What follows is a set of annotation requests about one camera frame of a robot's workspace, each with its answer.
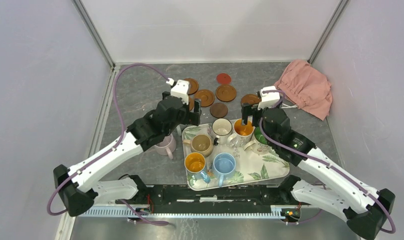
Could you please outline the red round coaster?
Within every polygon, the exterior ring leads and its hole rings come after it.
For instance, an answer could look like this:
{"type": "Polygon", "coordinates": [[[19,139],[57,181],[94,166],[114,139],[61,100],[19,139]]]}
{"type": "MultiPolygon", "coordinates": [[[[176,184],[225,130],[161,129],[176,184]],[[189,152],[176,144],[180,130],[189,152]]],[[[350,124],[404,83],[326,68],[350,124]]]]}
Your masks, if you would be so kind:
{"type": "Polygon", "coordinates": [[[217,75],[216,80],[220,85],[229,85],[232,81],[232,78],[227,73],[220,73],[217,75]]]}

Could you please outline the brown wooden coaster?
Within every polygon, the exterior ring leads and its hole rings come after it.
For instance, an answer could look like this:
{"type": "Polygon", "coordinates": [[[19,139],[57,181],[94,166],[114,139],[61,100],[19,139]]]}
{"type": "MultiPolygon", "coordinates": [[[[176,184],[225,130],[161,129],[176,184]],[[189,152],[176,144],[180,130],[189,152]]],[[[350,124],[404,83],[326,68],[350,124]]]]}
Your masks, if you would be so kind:
{"type": "Polygon", "coordinates": [[[215,95],[208,89],[200,89],[194,94],[195,99],[200,100],[200,106],[205,108],[211,106],[215,102],[215,95]]]}
{"type": "Polygon", "coordinates": [[[240,104],[257,104],[261,102],[261,99],[256,94],[246,94],[241,98],[240,104]]]}
{"type": "Polygon", "coordinates": [[[189,96],[189,111],[192,111],[194,108],[194,99],[189,96]]]}
{"type": "Polygon", "coordinates": [[[229,84],[222,84],[216,89],[216,97],[222,102],[231,102],[237,96],[236,89],[229,84]]]}
{"type": "Polygon", "coordinates": [[[185,78],[184,80],[189,83],[188,95],[195,94],[199,89],[198,82],[193,78],[185,78]]]}

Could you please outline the pink drawstring cloth bag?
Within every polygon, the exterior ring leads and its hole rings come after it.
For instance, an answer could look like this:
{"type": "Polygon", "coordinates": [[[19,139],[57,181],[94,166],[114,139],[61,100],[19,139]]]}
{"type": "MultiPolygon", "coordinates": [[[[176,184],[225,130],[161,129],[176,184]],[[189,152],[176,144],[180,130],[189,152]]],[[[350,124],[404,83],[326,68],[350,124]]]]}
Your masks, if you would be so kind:
{"type": "Polygon", "coordinates": [[[333,100],[331,83],[306,60],[292,61],[274,86],[282,90],[298,109],[322,121],[329,115],[333,100]]]}

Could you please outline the dark walnut coaster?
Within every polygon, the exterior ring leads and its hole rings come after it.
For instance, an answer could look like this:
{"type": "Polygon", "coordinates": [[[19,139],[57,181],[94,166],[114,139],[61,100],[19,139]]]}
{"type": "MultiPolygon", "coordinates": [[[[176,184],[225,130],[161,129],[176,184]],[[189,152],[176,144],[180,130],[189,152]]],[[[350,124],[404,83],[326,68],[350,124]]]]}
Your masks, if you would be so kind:
{"type": "Polygon", "coordinates": [[[223,118],[228,114],[228,107],[223,103],[217,102],[210,106],[210,113],[215,118],[223,118]]]}

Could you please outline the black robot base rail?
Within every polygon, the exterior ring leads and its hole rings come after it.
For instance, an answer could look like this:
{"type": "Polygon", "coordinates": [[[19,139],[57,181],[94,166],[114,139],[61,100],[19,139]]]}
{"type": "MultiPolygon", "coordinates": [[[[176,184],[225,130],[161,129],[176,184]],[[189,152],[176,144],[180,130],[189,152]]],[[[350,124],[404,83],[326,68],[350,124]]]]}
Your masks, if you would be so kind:
{"type": "Polygon", "coordinates": [[[187,185],[146,186],[125,201],[131,206],[149,205],[155,214],[251,214],[269,213],[272,207],[294,209],[300,204],[276,185],[235,185],[195,191],[187,185]]]}

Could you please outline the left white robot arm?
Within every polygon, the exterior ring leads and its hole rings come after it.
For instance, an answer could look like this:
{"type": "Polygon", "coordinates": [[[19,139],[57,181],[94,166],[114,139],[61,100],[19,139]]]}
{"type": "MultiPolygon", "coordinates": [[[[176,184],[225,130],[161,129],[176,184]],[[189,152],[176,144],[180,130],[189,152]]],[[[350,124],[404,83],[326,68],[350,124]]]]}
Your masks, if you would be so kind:
{"type": "Polygon", "coordinates": [[[179,125],[200,124],[201,101],[194,108],[168,92],[162,93],[156,109],[123,128],[121,135],[101,151],[71,167],[63,164],[53,170],[55,192],[65,206],[60,214],[77,217],[89,210],[100,196],[93,188],[98,181],[126,160],[138,156],[163,141],[179,125]]]}

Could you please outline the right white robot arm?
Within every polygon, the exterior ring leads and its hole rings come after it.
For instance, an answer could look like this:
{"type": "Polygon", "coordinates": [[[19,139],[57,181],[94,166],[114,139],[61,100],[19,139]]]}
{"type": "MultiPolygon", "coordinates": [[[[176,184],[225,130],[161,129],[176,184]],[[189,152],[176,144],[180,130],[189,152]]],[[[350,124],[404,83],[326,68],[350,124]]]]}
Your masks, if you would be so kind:
{"type": "Polygon", "coordinates": [[[248,117],[252,116],[253,126],[260,129],[281,159],[315,176],[329,188],[314,187],[290,175],[278,191],[283,203],[298,201],[333,214],[365,240],[375,239],[379,232],[396,232],[390,215],[395,194],[387,188],[377,190],[335,164],[314,142],[291,128],[290,119],[279,104],[261,108],[260,103],[243,103],[241,113],[242,124],[247,125],[248,117]]]}

